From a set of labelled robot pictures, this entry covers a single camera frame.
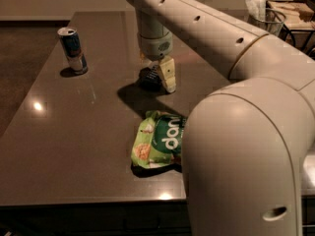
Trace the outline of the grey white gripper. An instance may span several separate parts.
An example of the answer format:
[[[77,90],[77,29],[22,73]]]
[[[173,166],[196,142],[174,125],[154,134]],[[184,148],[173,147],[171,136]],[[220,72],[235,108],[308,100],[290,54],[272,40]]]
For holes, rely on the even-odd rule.
[[[167,35],[158,38],[148,38],[138,34],[138,43],[142,54],[146,58],[151,61],[159,60],[157,74],[165,90],[168,93],[175,92],[175,63],[172,57],[166,56],[173,49],[172,33],[169,32]]]

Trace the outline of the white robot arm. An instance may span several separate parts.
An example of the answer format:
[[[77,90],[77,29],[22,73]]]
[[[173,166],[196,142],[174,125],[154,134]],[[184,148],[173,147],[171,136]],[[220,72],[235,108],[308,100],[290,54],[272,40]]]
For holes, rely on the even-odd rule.
[[[190,113],[182,172],[193,236],[303,236],[303,163],[315,140],[314,62],[195,0],[126,0],[230,81]]]

